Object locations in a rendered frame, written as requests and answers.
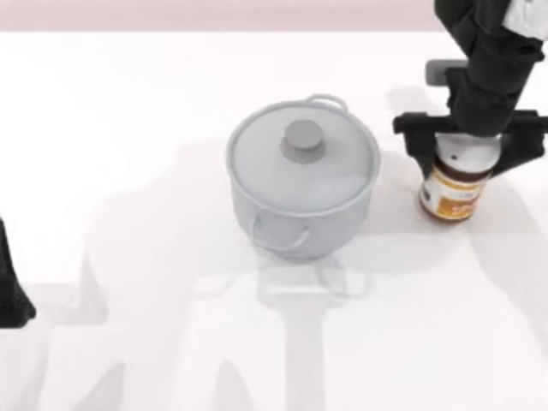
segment metal pot body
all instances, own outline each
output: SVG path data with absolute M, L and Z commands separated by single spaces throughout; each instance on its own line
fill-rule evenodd
M 322 259 L 350 242 L 366 219 L 371 197 L 365 193 L 336 211 L 297 217 L 267 210 L 232 186 L 236 219 L 252 244 L 294 261 Z

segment white wall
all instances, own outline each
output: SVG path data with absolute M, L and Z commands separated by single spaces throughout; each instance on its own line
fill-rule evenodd
M 0 0 L 0 30 L 439 30 L 433 0 Z

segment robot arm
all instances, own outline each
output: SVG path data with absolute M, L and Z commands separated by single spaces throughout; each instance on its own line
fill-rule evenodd
M 468 57 L 466 70 L 447 72 L 456 126 L 476 137 L 501 134 L 545 58 L 548 0 L 436 0 L 435 12 Z

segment lid knob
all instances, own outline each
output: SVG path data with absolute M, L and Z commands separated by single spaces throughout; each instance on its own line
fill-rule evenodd
M 282 140 L 283 155 L 296 163 L 308 164 L 325 154 L 324 131 L 310 120 L 292 122 Z

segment lid rim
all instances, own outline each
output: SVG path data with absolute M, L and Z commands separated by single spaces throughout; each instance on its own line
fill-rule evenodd
M 364 136 L 364 139 L 367 140 L 372 145 L 372 173 L 367 181 L 366 184 L 363 185 L 361 190 L 354 195 L 353 197 L 349 198 L 346 201 L 343 201 L 342 204 L 335 205 L 333 207 L 326 208 L 324 210 L 319 211 L 292 211 L 292 210 L 284 210 L 281 208 L 278 208 L 274 205 L 270 205 L 268 203 L 265 203 L 264 201 L 258 200 L 253 196 L 241 183 L 240 179 L 235 173 L 235 166 L 234 166 L 234 149 L 235 144 L 238 141 L 239 137 L 241 136 L 243 130 L 251 124 L 256 119 L 264 116 L 266 113 L 270 111 L 277 110 L 279 108 L 288 108 L 288 107 L 296 107 L 296 106 L 306 106 L 306 107 L 316 107 L 323 110 L 331 110 L 333 112 L 336 112 L 337 114 L 344 116 L 347 118 L 350 122 L 352 122 L 361 132 L 361 134 Z M 377 140 L 374 138 L 371 130 L 363 123 L 361 122 L 356 116 L 354 116 L 352 113 L 339 109 L 334 105 L 331 104 L 323 104 L 316 101 L 308 101 L 308 100 L 296 100 L 296 101 L 288 101 L 288 102 L 282 102 L 282 103 L 275 103 L 270 104 L 266 106 L 265 108 L 261 110 L 255 111 L 251 116 L 244 119 L 238 127 L 236 127 L 235 131 L 231 134 L 229 137 L 229 144 L 227 146 L 226 150 L 226 167 L 227 171 L 229 173 L 230 182 L 233 187 L 237 187 L 238 190 L 242 195 L 244 195 L 248 200 L 252 201 L 255 205 L 258 207 L 271 211 L 276 214 L 280 214 L 286 217 L 324 217 L 339 211 L 342 211 L 355 203 L 358 203 L 360 200 L 362 200 L 364 197 L 366 197 L 371 191 L 375 184 L 375 182 L 378 179 L 378 175 L 380 174 L 380 163 L 381 163 L 381 154 L 380 154 L 380 147 L 378 145 Z

